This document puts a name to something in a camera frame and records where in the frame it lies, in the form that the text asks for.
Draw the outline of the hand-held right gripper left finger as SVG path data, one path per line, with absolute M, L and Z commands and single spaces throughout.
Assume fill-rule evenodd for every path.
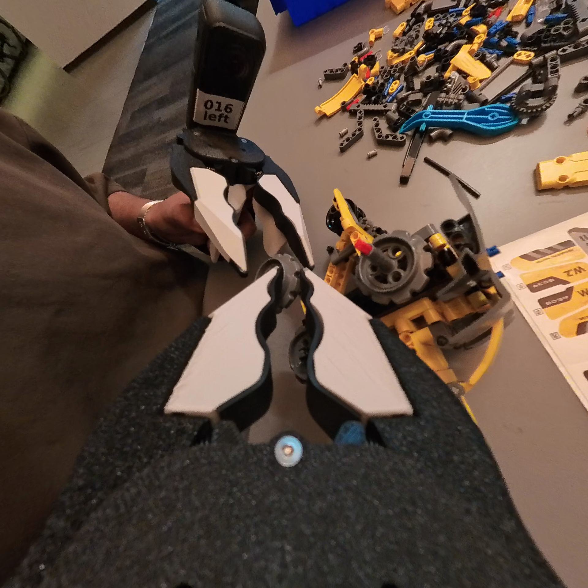
M 267 412 L 272 400 L 267 338 L 276 326 L 281 286 L 281 268 L 270 268 L 209 315 L 165 414 L 230 420 L 247 429 Z

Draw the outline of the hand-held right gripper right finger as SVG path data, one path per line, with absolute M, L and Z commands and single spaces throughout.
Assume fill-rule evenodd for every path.
M 306 403 L 327 436 L 334 440 L 346 422 L 412 416 L 371 316 L 307 269 L 300 297 L 310 337 Z

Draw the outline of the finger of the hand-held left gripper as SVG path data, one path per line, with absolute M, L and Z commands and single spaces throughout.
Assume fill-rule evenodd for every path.
M 195 219 L 212 244 L 213 261 L 222 256 L 246 276 L 245 237 L 238 226 L 246 202 L 246 186 L 230 186 L 226 178 L 208 168 L 192 167 L 189 172 L 195 189 Z
M 262 175 L 254 189 L 254 209 L 260 213 L 263 243 L 269 256 L 287 244 L 308 269 L 315 266 L 302 208 L 276 174 Z

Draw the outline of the yellow toy vehicle model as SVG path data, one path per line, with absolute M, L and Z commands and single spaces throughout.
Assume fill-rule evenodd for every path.
M 467 214 L 415 233 L 386 232 L 340 190 L 327 227 L 325 283 L 373 313 L 461 400 L 488 371 L 503 338 L 511 296 L 490 268 L 489 253 L 466 191 L 454 185 Z

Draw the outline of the grey toy wheel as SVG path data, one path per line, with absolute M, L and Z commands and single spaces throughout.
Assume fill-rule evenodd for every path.
M 280 268 L 282 271 L 282 282 L 279 287 L 280 293 L 276 303 L 276 314 L 281 313 L 288 308 L 300 294 L 300 275 L 304 269 L 301 263 L 290 254 L 276 254 L 275 256 L 264 261 L 258 271 L 255 279 L 270 272 L 273 268 Z

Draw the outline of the pile of toy building pieces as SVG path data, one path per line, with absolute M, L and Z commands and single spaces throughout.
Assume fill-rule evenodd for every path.
M 507 104 L 518 114 L 517 126 L 529 123 L 554 106 L 562 67 L 587 59 L 587 1 L 384 3 L 401 21 L 371 28 L 346 62 L 324 70 L 319 89 L 324 82 L 343 86 L 314 112 L 320 119 L 355 118 L 352 130 L 339 132 L 342 153 L 364 136 L 364 119 L 371 116 L 378 146 L 406 147 L 401 185 L 410 180 L 426 139 L 447 142 L 455 131 L 474 135 L 444 128 L 401 134 L 411 116 L 427 108 Z

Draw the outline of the person's left forearm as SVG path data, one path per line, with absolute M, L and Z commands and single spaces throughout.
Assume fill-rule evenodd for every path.
M 149 229 L 145 228 L 145 216 L 157 201 L 149 201 L 125 191 L 117 191 L 107 198 L 113 220 L 125 231 L 145 241 L 150 241 Z

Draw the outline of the person's left hand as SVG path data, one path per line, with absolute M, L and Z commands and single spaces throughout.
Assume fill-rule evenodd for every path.
M 196 221 L 188 195 L 177 192 L 154 204 L 145 215 L 151 234 L 167 243 L 207 249 L 210 239 Z

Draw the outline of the blue plastic bin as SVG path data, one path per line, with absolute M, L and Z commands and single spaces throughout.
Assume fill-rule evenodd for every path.
M 349 1 L 270 1 L 276 15 L 287 12 L 296 26 L 301 26 Z

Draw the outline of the bright blue toy blade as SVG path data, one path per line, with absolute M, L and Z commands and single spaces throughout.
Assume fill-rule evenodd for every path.
M 491 104 L 468 110 L 427 108 L 404 122 L 400 133 L 405 134 L 415 129 L 444 128 L 492 137 L 511 131 L 519 121 L 518 114 L 507 104 Z

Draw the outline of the yellow grey sticker sheet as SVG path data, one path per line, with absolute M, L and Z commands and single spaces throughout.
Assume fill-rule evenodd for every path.
M 587 214 L 489 251 L 514 304 L 587 408 Z

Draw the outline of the yellow toy panel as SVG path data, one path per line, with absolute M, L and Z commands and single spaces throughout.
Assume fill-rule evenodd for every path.
M 558 156 L 537 163 L 534 171 L 538 190 L 587 186 L 587 151 Z

